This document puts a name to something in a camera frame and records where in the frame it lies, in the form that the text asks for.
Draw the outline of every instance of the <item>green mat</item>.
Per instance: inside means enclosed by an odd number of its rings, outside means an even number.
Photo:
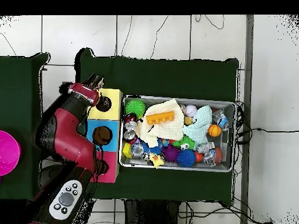
[[[77,54],[76,80],[104,76],[105,88],[124,95],[235,101],[238,60],[141,60]],[[232,172],[173,171],[121,167],[114,184],[100,183],[95,198],[215,200],[231,203]]]
[[[48,54],[0,57],[0,130],[21,147],[18,165],[0,184],[0,198],[28,199],[39,190],[40,152],[32,145],[32,133],[41,119],[39,71],[47,60]]]

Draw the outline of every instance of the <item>blue cube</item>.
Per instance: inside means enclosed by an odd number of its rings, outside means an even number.
[[[113,120],[87,120],[87,139],[92,142],[92,133],[96,127],[108,127],[112,131],[112,139],[107,145],[103,145],[104,151],[117,152],[119,150],[119,126],[120,121]]]

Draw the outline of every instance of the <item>green spiky ball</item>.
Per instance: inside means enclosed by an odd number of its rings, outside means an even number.
[[[179,147],[182,144],[189,144],[189,149],[193,150],[194,145],[195,145],[195,141],[193,141],[188,136],[184,135],[184,137],[182,138],[182,140],[173,142],[172,146]]]
[[[143,114],[145,113],[145,103],[142,100],[130,100],[125,108],[126,114],[127,113],[135,113],[137,118],[142,118]]]

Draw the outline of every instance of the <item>pink bowl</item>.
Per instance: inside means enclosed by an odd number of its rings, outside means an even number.
[[[0,131],[0,176],[10,173],[17,165],[21,148],[19,143],[5,131]]]

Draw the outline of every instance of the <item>orange toy block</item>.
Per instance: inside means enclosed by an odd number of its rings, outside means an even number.
[[[161,121],[165,122],[166,120],[172,121],[175,119],[175,112],[169,111],[167,113],[160,113],[147,116],[148,124],[159,124]]]

